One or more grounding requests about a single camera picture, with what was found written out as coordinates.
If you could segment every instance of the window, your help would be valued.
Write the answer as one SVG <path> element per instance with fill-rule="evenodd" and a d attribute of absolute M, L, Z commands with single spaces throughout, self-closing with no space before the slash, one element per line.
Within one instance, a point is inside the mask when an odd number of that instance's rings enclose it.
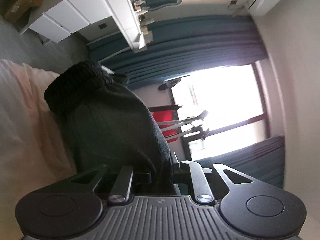
<path fill-rule="evenodd" d="M 255 65 L 216 67 L 192 73 L 172 88 L 180 120 L 203 110 L 209 136 L 182 140 L 188 159 L 199 160 L 250 146 L 269 137 L 268 117 Z M 182 131 L 190 129 L 185 125 Z"/>

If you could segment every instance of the white drawer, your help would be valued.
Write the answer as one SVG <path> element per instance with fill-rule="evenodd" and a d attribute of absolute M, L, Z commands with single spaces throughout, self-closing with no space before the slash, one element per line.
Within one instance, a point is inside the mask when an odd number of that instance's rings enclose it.
<path fill-rule="evenodd" d="M 90 22 L 95 23 L 111 16 L 102 0 L 69 0 Z"/>
<path fill-rule="evenodd" d="M 68 30 L 60 27 L 45 14 L 42 14 L 29 28 L 57 43 L 70 36 Z"/>
<path fill-rule="evenodd" d="M 65 27 L 71 33 L 74 33 L 84 27 L 89 22 L 77 11 L 76 8 L 68 1 L 63 0 L 56 6 L 46 12 L 51 18 Z"/>

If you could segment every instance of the red object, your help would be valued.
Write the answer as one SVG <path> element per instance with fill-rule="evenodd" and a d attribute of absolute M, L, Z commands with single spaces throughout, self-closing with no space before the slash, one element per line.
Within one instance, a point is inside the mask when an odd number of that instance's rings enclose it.
<path fill-rule="evenodd" d="M 173 120 L 173 110 L 167 110 L 167 111 L 157 111 L 157 112 L 153 112 L 152 113 L 153 118 L 156 120 L 156 122 L 167 122 L 167 121 L 172 121 Z M 159 125 L 159 128 L 165 128 L 171 125 Z M 172 129 L 172 130 L 167 130 L 167 131 L 163 131 L 162 134 L 164 135 L 164 137 L 170 136 L 170 135 L 174 135 L 178 133 L 177 130 Z M 167 140 L 167 143 L 171 143 L 174 141 L 177 141 L 178 138 L 174 138 L 174 139 L 170 139 Z"/>

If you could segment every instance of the black garment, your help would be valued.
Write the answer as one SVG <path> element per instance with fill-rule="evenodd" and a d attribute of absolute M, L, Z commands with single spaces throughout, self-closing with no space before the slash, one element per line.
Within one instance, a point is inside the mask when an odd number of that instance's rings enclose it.
<path fill-rule="evenodd" d="M 143 193 L 175 195 L 170 182 L 170 149 L 143 102 L 99 64 L 80 62 L 47 88 L 44 98 L 58 116 L 62 134 L 75 154 L 78 171 L 101 163 L 146 167 L 152 185 Z"/>

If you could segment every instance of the floor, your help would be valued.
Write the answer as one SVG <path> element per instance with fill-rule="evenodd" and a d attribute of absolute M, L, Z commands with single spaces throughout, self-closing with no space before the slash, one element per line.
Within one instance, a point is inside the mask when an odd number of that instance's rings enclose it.
<path fill-rule="evenodd" d="M 19 35 L 19 27 L 3 19 L 9 0 L 0 0 L 0 58 L 17 64 L 62 73 L 73 64 L 89 57 L 86 42 L 71 35 L 59 43 L 43 46 L 38 34 L 27 30 Z"/>

